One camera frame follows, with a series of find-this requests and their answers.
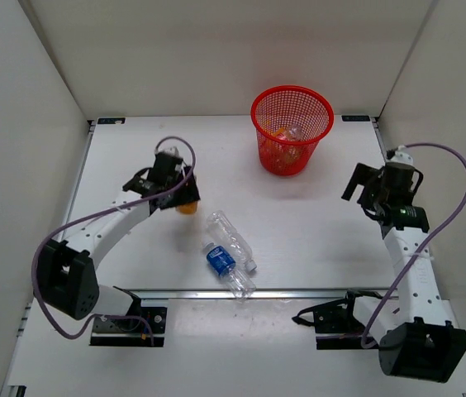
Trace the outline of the orange juice bottle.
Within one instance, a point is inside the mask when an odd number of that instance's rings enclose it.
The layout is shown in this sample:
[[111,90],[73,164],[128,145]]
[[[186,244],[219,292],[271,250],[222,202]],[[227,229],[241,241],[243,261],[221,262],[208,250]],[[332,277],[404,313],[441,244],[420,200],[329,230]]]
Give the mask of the orange juice bottle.
[[273,162],[277,165],[291,165],[300,157],[298,146],[289,145],[282,137],[284,127],[279,128],[271,134],[277,141],[267,140],[261,148],[260,154],[264,161]]
[[193,215],[197,212],[198,201],[182,204],[176,207],[176,210],[184,215]]

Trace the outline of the large clear plastic bottle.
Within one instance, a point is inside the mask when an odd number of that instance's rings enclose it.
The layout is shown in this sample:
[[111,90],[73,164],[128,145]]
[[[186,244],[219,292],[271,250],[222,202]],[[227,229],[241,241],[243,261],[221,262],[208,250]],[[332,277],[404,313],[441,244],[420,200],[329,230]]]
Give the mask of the large clear plastic bottle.
[[223,211],[215,211],[207,217],[207,233],[226,248],[235,262],[242,265],[247,273],[255,272],[257,265],[250,245]]

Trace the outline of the clear bottle blue label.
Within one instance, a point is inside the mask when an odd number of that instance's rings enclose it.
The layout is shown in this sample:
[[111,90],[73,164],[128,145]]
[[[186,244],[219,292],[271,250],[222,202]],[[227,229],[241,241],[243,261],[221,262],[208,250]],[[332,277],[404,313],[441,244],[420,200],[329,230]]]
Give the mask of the clear bottle blue label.
[[248,274],[236,264],[231,254],[215,242],[204,242],[202,251],[219,281],[237,300],[248,299],[256,287]]

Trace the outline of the clear bottle red cap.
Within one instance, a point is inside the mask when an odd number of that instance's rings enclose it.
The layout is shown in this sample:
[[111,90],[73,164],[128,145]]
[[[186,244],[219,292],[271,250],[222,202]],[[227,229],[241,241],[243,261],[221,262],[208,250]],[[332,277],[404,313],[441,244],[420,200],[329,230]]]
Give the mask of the clear bottle red cap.
[[301,126],[292,124],[283,129],[282,137],[286,141],[301,141],[304,137],[304,133]]

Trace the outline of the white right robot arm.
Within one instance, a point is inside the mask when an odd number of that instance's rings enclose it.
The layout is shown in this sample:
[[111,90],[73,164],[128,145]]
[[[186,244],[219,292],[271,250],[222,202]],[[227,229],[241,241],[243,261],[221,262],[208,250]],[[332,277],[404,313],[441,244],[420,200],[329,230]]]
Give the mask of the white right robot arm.
[[466,331],[456,328],[436,284],[427,238],[426,211],[412,204],[423,174],[412,165],[389,161],[375,169],[357,164],[342,198],[358,186],[358,203],[377,222],[395,271],[397,309],[360,296],[340,309],[340,322],[378,346],[385,375],[445,383],[466,352]]

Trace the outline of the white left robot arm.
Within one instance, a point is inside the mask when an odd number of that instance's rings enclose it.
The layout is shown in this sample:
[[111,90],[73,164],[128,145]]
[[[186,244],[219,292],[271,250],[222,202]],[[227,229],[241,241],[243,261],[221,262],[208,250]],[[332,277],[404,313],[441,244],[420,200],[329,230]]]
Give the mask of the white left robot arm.
[[139,327],[142,312],[137,297],[97,282],[96,270],[108,252],[136,225],[154,212],[200,200],[191,167],[176,151],[159,151],[151,167],[138,171],[112,202],[114,211],[97,217],[63,241],[49,240],[36,270],[45,304],[82,320],[90,313],[113,316],[124,331]]

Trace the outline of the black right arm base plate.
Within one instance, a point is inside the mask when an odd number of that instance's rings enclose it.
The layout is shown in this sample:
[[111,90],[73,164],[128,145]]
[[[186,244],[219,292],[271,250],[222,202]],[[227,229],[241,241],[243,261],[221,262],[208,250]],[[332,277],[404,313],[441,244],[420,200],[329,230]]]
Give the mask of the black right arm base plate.
[[300,310],[292,321],[300,326],[314,328],[318,351],[361,350],[361,336],[365,326],[353,315],[357,298],[380,300],[378,292],[349,289],[345,296],[324,304]]

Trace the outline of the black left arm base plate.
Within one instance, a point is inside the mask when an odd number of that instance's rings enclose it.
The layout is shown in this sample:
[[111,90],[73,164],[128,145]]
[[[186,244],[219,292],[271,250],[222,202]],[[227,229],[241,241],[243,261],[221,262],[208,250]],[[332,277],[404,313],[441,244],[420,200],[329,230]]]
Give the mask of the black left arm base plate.
[[140,314],[150,325],[153,339],[139,320],[95,319],[90,335],[90,347],[163,347],[168,307],[141,302]]

